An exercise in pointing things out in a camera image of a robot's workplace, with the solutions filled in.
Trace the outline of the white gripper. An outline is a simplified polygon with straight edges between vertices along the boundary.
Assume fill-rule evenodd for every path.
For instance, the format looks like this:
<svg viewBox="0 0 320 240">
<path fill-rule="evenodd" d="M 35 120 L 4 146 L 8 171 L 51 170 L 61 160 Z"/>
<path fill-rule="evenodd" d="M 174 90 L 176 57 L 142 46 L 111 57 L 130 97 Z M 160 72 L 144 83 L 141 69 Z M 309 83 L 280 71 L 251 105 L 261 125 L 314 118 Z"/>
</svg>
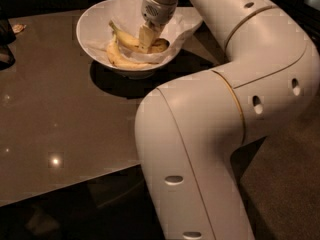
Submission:
<svg viewBox="0 0 320 240">
<path fill-rule="evenodd" d="M 139 29 L 139 49 L 149 53 L 176 9 L 177 0 L 143 0 L 141 13 L 146 20 Z"/>
</svg>

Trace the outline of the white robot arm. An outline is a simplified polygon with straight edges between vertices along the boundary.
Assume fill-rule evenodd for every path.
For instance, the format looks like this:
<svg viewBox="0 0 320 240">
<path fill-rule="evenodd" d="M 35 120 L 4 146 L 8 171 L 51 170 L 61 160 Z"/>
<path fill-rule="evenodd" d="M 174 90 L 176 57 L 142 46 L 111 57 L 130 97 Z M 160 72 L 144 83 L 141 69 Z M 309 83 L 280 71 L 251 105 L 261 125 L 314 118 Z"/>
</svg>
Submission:
<svg viewBox="0 0 320 240">
<path fill-rule="evenodd" d="M 270 0 L 190 2 L 227 61 L 142 100 L 135 137 L 143 174 L 166 240 L 254 240 L 230 157 L 305 110 L 319 86 L 319 55 Z"/>
</svg>

